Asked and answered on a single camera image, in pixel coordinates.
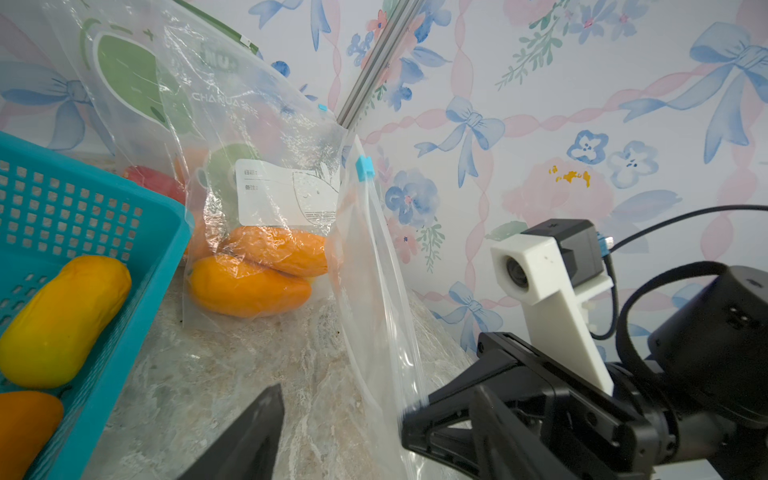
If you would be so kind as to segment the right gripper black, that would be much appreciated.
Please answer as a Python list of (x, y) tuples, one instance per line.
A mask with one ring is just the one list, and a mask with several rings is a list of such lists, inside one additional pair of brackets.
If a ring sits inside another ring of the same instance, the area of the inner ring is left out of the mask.
[(477, 479), (649, 479), (677, 455), (670, 397), (625, 367), (609, 364), (605, 394), (513, 334), (483, 334), (478, 350), (405, 415), (406, 450)]

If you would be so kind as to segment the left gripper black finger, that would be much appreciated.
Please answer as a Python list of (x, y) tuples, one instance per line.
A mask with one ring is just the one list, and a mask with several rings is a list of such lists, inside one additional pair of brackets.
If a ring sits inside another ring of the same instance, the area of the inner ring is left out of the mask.
[(270, 480), (285, 407), (280, 384), (265, 388), (180, 480)]

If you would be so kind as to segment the orange mango top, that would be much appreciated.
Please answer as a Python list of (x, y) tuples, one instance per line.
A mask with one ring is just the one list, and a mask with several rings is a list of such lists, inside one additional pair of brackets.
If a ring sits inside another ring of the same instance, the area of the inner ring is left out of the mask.
[(233, 230), (222, 248), (234, 256), (297, 277), (328, 272), (326, 238), (300, 229), (242, 226)]

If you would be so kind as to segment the small yellow mango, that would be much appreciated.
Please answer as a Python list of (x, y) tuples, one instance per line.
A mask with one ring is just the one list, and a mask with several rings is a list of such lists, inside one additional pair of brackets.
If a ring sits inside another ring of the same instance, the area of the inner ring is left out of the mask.
[(72, 381), (131, 287), (128, 268), (114, 258), (81, 256), (68, 262), (2, 334), (2, 375), (38, 390)]

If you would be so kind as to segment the red yellow mango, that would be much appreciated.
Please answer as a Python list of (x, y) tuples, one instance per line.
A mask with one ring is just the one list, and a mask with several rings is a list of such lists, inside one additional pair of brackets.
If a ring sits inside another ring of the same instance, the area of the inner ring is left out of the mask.
[(186, 192), (183, 185), (174, 177), (146, 166), (130, 166), (122, 177), (150, 191), (158, 193), (184, 204)]

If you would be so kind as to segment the clear zip-top bag green print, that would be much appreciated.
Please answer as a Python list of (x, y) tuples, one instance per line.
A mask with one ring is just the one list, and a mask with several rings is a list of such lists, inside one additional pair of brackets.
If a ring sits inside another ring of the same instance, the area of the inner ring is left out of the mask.
[(257, 112), (243, 96), (194, 87), (168, 68), (160, 8), (203, 29), (188, 55), (225, 83), (247, 83), (253, 72), (242, 50), (257, 47), (186, 1), (45, 1), (45, 18), (74, 67), (93, 126), (104, 135), (122, 175), (146, 166), (174, 177), (185, 190), (190, 173), (230, 144), (255, 145), (269, 136), (272, 111)]

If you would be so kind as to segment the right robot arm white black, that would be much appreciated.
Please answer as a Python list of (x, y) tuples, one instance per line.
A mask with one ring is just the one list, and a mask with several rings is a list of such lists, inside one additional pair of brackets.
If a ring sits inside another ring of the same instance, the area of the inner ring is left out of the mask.
[(649, 479), (706, 460), (725, 479), (767, 475), (767, 275), (701, 261), (710, 283), (637, 353), (618, 316), (606, 394), (510, 333), (480, 336), (479, 360), (408, 414), (402, 446), (474, 479)]

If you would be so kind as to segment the teal plastic mesh basket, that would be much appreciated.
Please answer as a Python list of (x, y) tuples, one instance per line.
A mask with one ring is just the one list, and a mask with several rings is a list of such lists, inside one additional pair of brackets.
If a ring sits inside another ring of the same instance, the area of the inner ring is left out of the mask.
[(78, 374), (50, 390), (57, 431), (28, 479), (84, 472), (191, 238), (183, 206), (104, 170), (1, 136), (1, 327), (72, 259), (106, 256), (132, 286)]

